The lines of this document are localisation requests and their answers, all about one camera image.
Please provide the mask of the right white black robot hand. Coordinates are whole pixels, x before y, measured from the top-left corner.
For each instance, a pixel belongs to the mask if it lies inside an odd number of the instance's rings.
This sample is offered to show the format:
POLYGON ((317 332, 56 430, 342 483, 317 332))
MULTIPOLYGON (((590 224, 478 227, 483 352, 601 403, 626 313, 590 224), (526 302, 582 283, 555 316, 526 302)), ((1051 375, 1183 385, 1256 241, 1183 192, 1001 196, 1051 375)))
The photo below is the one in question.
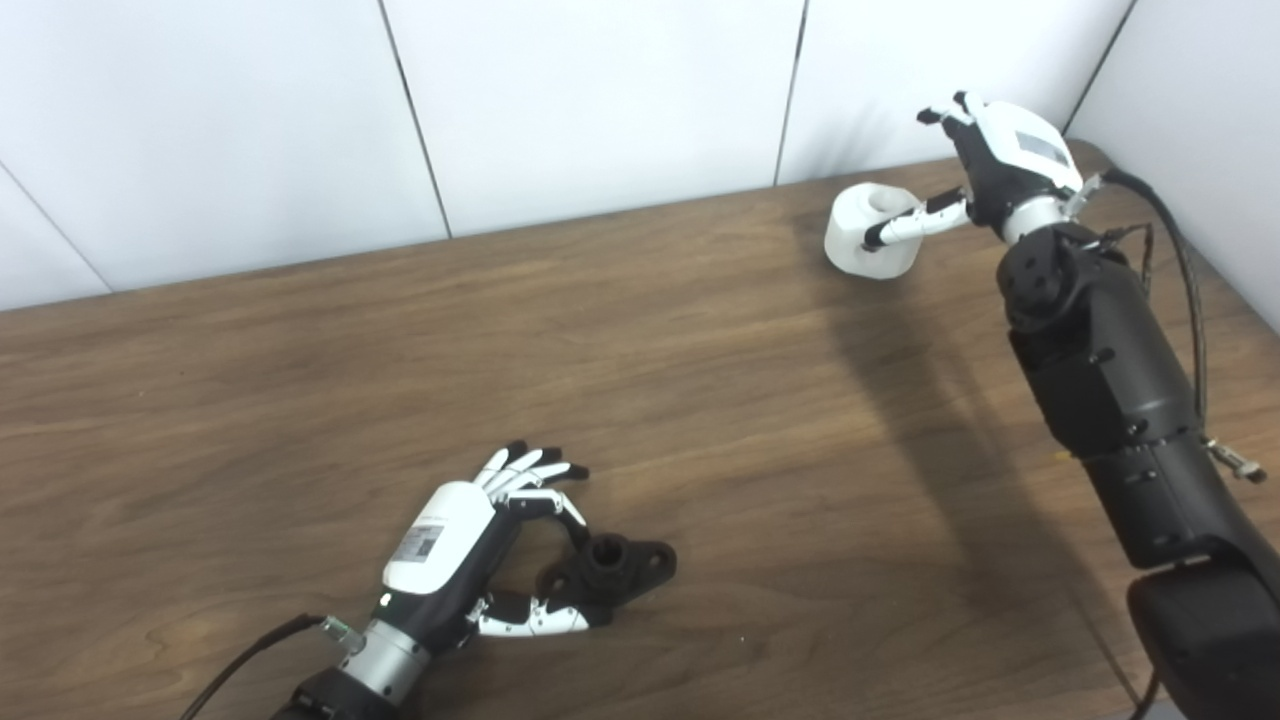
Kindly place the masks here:
POLYGON ((1042 227, 1071 222, 1068 209, 1084 181, 1061 132, 1042 117, 957 91, 950 101, 919 110, 916 120, 945 132, 966 186, 872 224, 864 249, 876 252, 965 224, 1016 243, 1042 227))

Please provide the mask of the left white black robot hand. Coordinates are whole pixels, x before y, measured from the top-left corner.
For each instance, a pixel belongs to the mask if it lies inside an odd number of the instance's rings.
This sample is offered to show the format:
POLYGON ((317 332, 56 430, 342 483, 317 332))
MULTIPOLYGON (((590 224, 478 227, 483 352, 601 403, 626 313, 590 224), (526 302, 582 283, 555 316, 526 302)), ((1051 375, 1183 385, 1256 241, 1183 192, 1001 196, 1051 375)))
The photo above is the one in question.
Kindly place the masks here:
POLYGON ((586 520, 556 483, 589 475, 588 468, 566 461, 559 448, 532 448, 517 439, 499 447, 472 479, 442 484, 384 566, 384 596, 374 620, 433 657, 475 635, 591 629, 595 611, 489 587, 527 521, 553 518, 576 550, 585 546, 591 538, 586 520))

